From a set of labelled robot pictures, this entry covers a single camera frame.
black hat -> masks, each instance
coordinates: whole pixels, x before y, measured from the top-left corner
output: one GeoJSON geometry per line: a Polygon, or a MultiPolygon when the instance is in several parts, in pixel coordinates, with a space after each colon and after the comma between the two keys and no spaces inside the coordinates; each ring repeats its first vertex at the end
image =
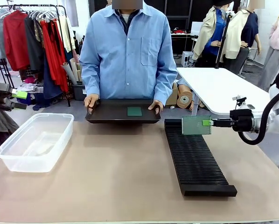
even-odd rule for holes
{"type": "Polygon", "coordinates": [[[214,6],[224,6],[230,4],[234,0],[212,0],[212,1],[214,6]]]}

beige jacket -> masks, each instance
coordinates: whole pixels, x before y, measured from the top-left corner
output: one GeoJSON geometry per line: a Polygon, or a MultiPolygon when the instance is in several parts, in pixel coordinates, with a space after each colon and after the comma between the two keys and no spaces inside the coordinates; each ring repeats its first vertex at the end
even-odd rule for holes
{"type": "Polygon", "coordinates": [[[199,37],[197,38],[193,59],[197,60],[202,54],[206,43],[213,36],[216,28],[216,9],[212,7],[206,15],[206,18],[203,20],[201,31],[199,37]]]}
{"type": "Polygon", "coordinates": [[[247,10],[240,10],[229,23],[220,62],[223,62],[224,55],[229,59],[237,58],[241,47],[241,33],[249,15],[247,10]]]}

light blue button-up shirt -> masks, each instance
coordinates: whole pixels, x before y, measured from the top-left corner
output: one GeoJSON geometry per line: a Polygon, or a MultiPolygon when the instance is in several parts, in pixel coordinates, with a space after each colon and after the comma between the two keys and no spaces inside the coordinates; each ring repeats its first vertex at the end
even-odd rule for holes
{"type": "Polygon", "coordinates": [[[99,10],[89,21],[80,64],[87,95],[165,105],[177,76],[166,16],[143,2],[126,35],[112,6],[99,10]]]}

red dress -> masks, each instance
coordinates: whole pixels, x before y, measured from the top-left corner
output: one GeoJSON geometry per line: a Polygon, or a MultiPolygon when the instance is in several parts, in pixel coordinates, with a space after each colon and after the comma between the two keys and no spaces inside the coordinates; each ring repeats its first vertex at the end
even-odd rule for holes
{"type": "Polygon", "coordinates": [[[29,66],[28,46],[24,19],[28,15],[15,11],[4,18],[3,32],[7,59],[13,71],[29,66]]]}
{"type": "Polygon", "coordinates": [[[49,23],[40,22],[51,78],[63,92],[68,92],[67,73],[61,67],[66,62],[64,47],[56,23],[56,20],[49,23]]]}

brown tabletop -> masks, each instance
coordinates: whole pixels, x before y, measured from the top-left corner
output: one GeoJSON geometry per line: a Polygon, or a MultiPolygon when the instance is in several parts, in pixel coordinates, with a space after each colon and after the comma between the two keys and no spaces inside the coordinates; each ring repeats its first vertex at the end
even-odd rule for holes
{"type": "Polygon", "coordinates": [[[0,222],[226,223],[279,219],[279,169],[231,129],[204,136],[235,198],[184,198],[163,123],[74,123],[47,174],[10,172],[0,161],[0,222]]]}

